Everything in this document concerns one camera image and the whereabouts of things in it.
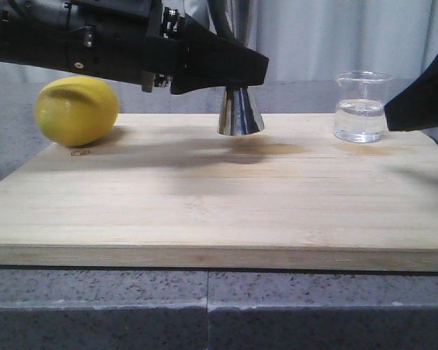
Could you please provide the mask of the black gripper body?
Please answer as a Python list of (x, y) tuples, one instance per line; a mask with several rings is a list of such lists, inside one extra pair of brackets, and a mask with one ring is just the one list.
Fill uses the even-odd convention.
[(0, 62), (165, 87), (143, 67), (150, 37), (177, 38), (185, 17), (162, 1), (0, 1)]

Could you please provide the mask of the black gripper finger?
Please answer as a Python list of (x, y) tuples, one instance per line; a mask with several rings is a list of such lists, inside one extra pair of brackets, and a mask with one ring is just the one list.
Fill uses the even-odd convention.
[(214, 34), (190, 15), (185, 16), (181, 43), (170, 87), (173, 95), (264, 83), (269, 64), (265, 55)]
[(429, 67), (385, 106), (390, 131), (438, 127), (438, 54)]

